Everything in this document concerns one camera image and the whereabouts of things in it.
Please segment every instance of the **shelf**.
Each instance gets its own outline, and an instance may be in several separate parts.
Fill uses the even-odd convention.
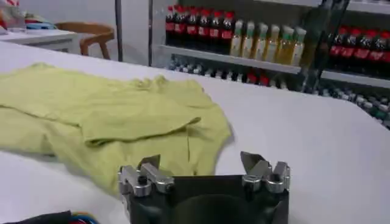
[[[285,5],[300,5],[307,7],[318,7],[322,1],[320,0],[254,0],[257,2],[271,2]]]
[[[334,71],[323,71],[321,78],[390,89],[390,80],[386,79],[378,79]]]
[[[285,72],[291,74],[297,74],[300,71],[300,67],[281,65],[281,64],[270,63],[266,61],[258,61],[254,59],[233,57],[230,55],[215,54],[211,52],[197,51],[197,50],[186,49],[181,47],[160,45],[160,49],[167,54],[177,54],[177,55],[184,55],[184,56],[189,56],[194,58],[221,61],[221,62],[231,63],[235,65],[243,65],[243,66],[249,66],[253,68],[262,68],[270,71],[278,71],[278,72]]]
[[[390,15],[390,4],[384,2],[374,3],[374,2],[364,2],[364,1],[362,2],[350,1],[347,10]]]

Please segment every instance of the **white wall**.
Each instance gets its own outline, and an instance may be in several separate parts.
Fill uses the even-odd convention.
[[[115,28],[114,0],[20,0],[22,9],[57,23],[85,21]],[[147,65],[148,1],[122,0],[124,61]],[[110,56],[118,58],[116,40],[107,43]],[[90,55],[102,57],[99,46],[90,47]]]

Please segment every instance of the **metal pole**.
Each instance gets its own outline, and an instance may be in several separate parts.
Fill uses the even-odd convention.
[[[116,39],[118,40],[118,61],[123,61],[122,45],[122,0],[115,0]]]

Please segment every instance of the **chair backrest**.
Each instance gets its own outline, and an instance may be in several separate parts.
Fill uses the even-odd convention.
[[[110,26],[97,23],[83,23],[83,22],[66,22],[57,23],[57,28],[60,30],[72,31],[75,33],[89,33],[93,37],[83,38],[80,41],[80,50],[82,55],[88,55],[88,46],[93,43],[99,43],[103,57],[110,59],[108,54],[106,42],[114,39],[114,29]]]

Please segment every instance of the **table surface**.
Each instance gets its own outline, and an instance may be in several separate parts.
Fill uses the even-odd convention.
[[[73,39],[76,33],[65,30],[27,30],[26,33],[8,32],[0,35],[0,41],[8,41],[18,44],[32,44],[39,42]]]
[[[290,223],[390,221],[390,131],[350,102],[11,43],[0,49],[0,72],[45,62],[111,79],[195,79],[233,130],[216,174],[244,173],[240,151],[260,153],[291,166]],[[0,152],[0,177],[0,223],[66,209],[128,223],[119,200],[62,164]]]

